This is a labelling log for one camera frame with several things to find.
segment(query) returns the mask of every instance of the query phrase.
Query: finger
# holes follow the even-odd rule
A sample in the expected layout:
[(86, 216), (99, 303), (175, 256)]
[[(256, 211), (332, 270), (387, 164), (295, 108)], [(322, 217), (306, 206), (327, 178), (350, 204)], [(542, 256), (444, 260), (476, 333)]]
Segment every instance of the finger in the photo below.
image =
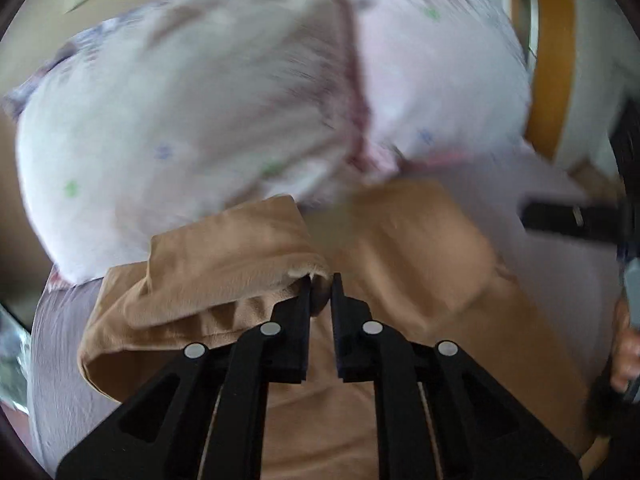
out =
[(640, 333), (630, 328), (626, 329), (620, 335), (618, 353), (640, 356)]
[(622, 377), (612, 377), (611, 378), (611, 387), (616, 390), (619, 394), (623, 394), (626, 392), (626, 389), (629, 387), (629, 381)]
[(611, 378), (631, 381), (640, 376), (640, 359), (636, 356), (619, 355), (613, 361)]
[(629, 326), (629, 304), (625, 296), (616, 303), (613, 319), (615, 328), (622, 329)]

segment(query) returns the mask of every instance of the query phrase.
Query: mattress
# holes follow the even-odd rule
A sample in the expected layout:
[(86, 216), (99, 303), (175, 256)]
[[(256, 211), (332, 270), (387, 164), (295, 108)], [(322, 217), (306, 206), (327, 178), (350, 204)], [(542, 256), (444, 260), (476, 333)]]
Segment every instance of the mattress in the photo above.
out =
[[(435, 178), (449, 191), (546, 315), (585, 380), (592, 380), (609, 352), (612, 308), (620, 294), (615, 248), (530, 234), (518, 219), (527, 197), (585, 201), (584, 192), (520, 148), (412, 177)], [(33, 453), (50, 474), (117, 406), (84, 382), (76, 364), (100, 284), (46, 291), (37, 307), (28, 408)]]

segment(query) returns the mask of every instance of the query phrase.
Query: white pillowcase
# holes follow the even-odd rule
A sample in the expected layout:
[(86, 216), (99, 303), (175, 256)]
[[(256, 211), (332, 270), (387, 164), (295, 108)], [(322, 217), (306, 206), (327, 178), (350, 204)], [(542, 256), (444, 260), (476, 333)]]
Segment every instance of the white pillowcase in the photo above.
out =
[(522, 142), (522, 48), (489, 0), (350, 0), (371, 111), (360, 166), (444, 163)]
[(61, 275), (100, 278), (155, 234), (326, 187), (357, 144), (343, 21), (337, 0), (160, 0), (53, 67), (17, 161)]

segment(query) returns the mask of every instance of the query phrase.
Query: tan blanket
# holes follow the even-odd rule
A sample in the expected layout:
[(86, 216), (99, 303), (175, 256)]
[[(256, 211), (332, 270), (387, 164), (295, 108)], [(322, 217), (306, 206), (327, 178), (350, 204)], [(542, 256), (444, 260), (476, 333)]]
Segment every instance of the tan blanket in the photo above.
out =
[[(585, 384), (488, 241), (433, 182), (371, 189), (305, 221), (292, 199), (273, 198), (155, 237), (147, 263), (104, 279), (79, 366), (124, 400), (171, 351), (232, 342), (295, 294), (297, 278), (322, 285), (334, 271), (375, 319), (423, 344), (456, 341), (575, 454), (589, 447)], [(370, 479), (377, 464), (373, 390), (337, 378), (326, 308), (312, 320), (306, 383), (270, 389), (263, 476)]]

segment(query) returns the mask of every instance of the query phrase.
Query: metal pin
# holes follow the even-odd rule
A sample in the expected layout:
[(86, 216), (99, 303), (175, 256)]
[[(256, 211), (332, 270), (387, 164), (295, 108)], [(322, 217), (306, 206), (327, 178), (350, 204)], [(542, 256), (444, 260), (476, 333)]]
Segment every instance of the metal pin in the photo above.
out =
[(275, 321), (267, 321), (260, 327), (260, 332), (262, 332), (262, 335), (276, 335), (280, 333), (281, 329), (282, 327)]
[(438, 345), (438, 352), (447, 357), (452, 357), (458, 353), (458, 345), (451, 341), (443, 341)]
[(382, 332), (382, 323), (377, 321), (366, 321), (362, 325), (365, 334), (376, 335)]
[(184, 349), (184, 354), (189, 359), (197, 359), (198, 357), (202, 357), (204, 352), (207, 351), (206, 346), (201, 343), (191, 343)]
[(580, 208), (578, 206), (574, 207), (574, 218), (575, 223), (578, 227), (584, 226), (584, 218), (582, 218), (582, 213), (580, 212)]

